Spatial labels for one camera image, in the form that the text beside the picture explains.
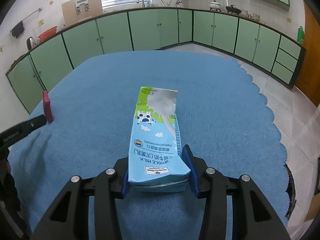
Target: cartoon cow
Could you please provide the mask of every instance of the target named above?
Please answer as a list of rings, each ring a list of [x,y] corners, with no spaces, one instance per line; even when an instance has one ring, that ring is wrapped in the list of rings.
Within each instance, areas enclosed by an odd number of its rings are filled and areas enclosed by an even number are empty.
[[[144,113],[144,112],[138,111],[137,119],[138,119],[138,124],[139,122],[147,122],[150,125],[153,125],[156,122],[155,119],[151,118],[151,112]]]

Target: hanging towel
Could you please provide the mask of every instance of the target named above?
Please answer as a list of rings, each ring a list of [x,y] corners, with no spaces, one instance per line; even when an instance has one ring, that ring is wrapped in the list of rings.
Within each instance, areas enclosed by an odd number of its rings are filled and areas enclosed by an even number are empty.
[[[18,36],[24,31],[23,22],[20,21],[15,27],[12,28],[11,34],[13,37],[18,38]]]

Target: tiled floor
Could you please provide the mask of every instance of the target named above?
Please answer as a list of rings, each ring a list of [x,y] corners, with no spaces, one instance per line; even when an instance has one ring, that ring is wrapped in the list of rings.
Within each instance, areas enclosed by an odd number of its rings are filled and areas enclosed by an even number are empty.
[[[232,56],[196,44],[186,44],[169,50]],[[237,59],[237,62],[264,94],[275,114],[274,124],[281,131],[281,143],[287,148],[287,165],[296,189],[297,204],[289,227],[303,222],[308,212],[316,186],[317,158],[320,155],[320,115],[315,105],[296,87],[290,91],[257,68]]]

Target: silver screw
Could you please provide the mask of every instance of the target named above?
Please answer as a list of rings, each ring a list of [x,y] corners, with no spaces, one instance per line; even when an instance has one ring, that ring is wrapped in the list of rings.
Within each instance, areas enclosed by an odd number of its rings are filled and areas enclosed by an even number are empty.
[[[73,176],[72,178],[71,178],[71,181],[72,182],[78,182],[80,180],[80,177],[79,176]]]
[[[214,168],[207,168],[205,170],[208,174],[214,174],[216,172],[216,170]]]
[[[115,172],[116,172],[116,170],[113,169],[113,168],[109,168],[109,169],[106,170],[106,174],[108,174],[108,175],[112,175],[112,174],[114,174]]]
[[[242,179],[243,181],[249,181],[249,180],[250,180],[250,177],[249,177],[248,175],[242,175],[242,176],[241,176],[241,179]]]

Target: blue milk carton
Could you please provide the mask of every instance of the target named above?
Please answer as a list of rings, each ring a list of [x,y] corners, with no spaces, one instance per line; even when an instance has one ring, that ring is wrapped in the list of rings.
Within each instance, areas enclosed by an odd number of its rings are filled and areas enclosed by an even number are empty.
[[[177,91],[141,87],[131,131],[128,181],[147,192],[184,191],[190,169],[182,161],[175,116]]]

